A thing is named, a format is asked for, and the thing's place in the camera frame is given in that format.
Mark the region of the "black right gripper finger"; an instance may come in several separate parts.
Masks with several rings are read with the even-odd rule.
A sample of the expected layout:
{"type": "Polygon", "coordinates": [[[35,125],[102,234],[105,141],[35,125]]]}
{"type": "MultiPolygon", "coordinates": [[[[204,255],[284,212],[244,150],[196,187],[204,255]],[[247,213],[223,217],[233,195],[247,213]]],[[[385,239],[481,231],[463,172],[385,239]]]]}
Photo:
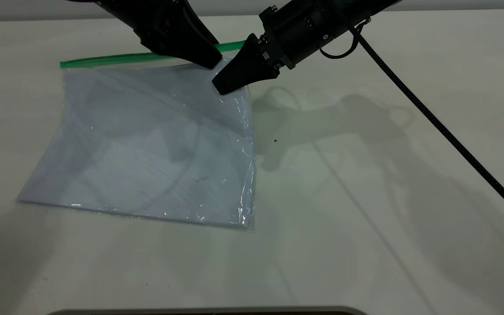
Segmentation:
{"type": "Polygon", "coordinates": [[[248,84],[278,78],[280,70],[265,54],[257,36],[250,34],[238,54],[213,78],[216,90],[226,95],[248,84]]]}

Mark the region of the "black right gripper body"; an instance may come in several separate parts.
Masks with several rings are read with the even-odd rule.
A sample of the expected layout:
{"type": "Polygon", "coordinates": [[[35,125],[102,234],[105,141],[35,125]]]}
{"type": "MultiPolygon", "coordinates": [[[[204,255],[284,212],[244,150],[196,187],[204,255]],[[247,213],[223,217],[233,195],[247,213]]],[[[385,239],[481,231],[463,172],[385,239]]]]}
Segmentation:
{"type": "Polygon", "coordinates": [[[292,0],[279,9],[265,9],[259,18],[259,68],[292,69],[334,38],[346,32],[340,11],[350,22],[357,0],[292,0]]]}

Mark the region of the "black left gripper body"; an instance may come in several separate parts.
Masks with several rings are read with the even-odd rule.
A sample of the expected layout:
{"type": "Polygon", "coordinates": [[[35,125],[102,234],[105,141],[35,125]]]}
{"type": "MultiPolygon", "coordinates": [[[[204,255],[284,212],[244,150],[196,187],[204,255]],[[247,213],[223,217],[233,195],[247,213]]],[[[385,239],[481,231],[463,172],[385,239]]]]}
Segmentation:
{"type": "Polygon", "coordinates": [[[173,42],[193,32],[186,0],[96,0],[143,42],[173,42]]]}

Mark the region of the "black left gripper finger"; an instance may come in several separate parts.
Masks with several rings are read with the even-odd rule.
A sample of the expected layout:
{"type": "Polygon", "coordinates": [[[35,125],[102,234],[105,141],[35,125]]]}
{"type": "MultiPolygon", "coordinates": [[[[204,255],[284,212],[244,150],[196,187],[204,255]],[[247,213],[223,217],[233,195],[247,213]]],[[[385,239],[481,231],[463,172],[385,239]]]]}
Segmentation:
{"type": "Polygon", "coordinates": [[[160,14],[150,30],[145,31],[145,46],[157,55],[172,56],[214,69],[222,54],[194,20],[186,9],[160,14]]]}

